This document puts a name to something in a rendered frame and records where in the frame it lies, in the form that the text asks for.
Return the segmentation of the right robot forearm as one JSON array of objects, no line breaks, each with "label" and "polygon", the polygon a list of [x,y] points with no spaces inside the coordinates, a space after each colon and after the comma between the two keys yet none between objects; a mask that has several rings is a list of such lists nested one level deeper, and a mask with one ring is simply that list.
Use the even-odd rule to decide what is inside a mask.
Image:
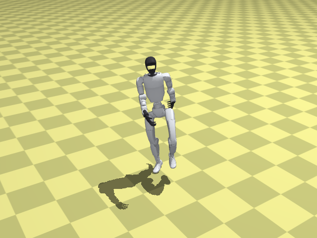
[{"label": "right robot forearm", "polygon": [[140,105],[141,105],[142,115],[144,115],[143,110],[147,111],[146,100],[140,100],[140,95],[139,95],[139,102],[140,102]]}]

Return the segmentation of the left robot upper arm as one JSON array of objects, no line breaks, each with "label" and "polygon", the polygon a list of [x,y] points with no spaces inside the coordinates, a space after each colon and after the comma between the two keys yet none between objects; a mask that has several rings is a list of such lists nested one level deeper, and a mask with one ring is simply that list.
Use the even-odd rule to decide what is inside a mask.
[{"label": "left robot upper arm", "polygon": [[172,95],[174,94],[174,89],[172,88],[172,81],[171,81],[171,77],[170,77],[170,74],[169,73],[162,73],[162,77],[166,83],[166,86],[167,86],[167,93],[169,95]]}]

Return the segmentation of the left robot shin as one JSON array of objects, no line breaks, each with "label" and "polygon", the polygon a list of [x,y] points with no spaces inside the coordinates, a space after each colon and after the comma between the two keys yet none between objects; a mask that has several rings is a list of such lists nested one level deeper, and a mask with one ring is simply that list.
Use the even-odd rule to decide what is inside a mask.
[{"label": "left robot shin", "polygon": [[169,145],[169,151],[170,151],[170,157],[174,156],[174,153],[176,152],[176,146],[177,145],[177,140],[175,140],[175,145]]}]

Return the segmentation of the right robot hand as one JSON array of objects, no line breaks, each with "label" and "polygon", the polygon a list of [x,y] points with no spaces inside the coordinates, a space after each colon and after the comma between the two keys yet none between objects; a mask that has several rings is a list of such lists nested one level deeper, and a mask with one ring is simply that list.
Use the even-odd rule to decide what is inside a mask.
[{"label": "right robot hand", "polygon": [[156,123],[150,120],[152,118],[149,117],[149,114],[147,113],[147,111],[143,110],[143,113],[144,113],[143,116],[146,118],[147,122],[149,122],[151,126],[156,126]]}]

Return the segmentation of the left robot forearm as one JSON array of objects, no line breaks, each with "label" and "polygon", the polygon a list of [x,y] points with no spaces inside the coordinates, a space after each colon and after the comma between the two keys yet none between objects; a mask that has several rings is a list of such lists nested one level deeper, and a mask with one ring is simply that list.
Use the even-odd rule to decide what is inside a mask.
[{"label": "left robot forearm", "polygon": [[[174,90],[174,91],[175,91],[175,90]],[[171,101],[171,103],[172,103],[172,102],[176,102],[175,93],[172,94],[172,95],[169,95],[169,96],[170,96],[170,101]]]}]

